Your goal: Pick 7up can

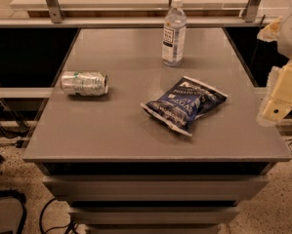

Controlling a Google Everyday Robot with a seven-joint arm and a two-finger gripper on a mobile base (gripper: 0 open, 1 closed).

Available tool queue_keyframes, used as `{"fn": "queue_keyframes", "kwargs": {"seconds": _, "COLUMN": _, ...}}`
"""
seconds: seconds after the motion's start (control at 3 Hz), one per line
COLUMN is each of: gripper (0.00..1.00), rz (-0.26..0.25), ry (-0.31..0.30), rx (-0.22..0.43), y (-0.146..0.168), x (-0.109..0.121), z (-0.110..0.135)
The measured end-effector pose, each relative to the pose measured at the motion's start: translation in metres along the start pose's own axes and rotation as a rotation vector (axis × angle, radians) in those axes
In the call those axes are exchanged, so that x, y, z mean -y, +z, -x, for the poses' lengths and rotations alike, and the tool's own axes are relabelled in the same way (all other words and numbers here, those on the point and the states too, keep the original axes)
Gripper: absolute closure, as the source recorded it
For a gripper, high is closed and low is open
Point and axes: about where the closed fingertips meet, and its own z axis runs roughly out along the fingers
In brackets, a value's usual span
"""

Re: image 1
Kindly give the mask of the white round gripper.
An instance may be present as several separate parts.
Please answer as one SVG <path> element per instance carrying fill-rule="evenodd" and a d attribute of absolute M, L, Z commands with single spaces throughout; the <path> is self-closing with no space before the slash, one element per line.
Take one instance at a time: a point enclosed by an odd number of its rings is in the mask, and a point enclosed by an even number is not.
<path fill-rule="evenodd" d="M 269 74 L 266 95 L 257 115 L 257 123 L 271 127 L 292 110 L 292 5 L 286 14 L 262 28 L 257 39 L 277 41 L 278 52 L 290 60 L 282 67 L 274 66 Z"/>

